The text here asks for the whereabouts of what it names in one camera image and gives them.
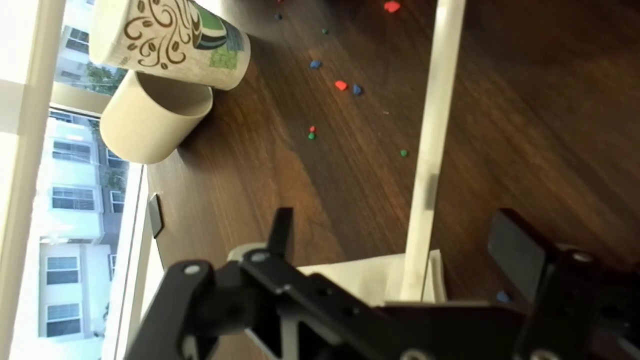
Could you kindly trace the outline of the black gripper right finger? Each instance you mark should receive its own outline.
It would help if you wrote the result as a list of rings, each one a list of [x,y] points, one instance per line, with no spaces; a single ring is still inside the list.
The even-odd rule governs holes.
[[[640,273],[545,240],[514,209],[491,218],[487,254],[532,305],[518,360],[640,360]]]

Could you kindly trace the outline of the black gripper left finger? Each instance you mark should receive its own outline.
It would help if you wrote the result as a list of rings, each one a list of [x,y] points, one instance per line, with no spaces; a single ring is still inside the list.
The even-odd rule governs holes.
[[[214,268],[174,262],[123,360],[208,360],[221,335],[248,331],[275,360],[399,360],[397,325],[284,256],[292,207],[277,207],[267,243]]]

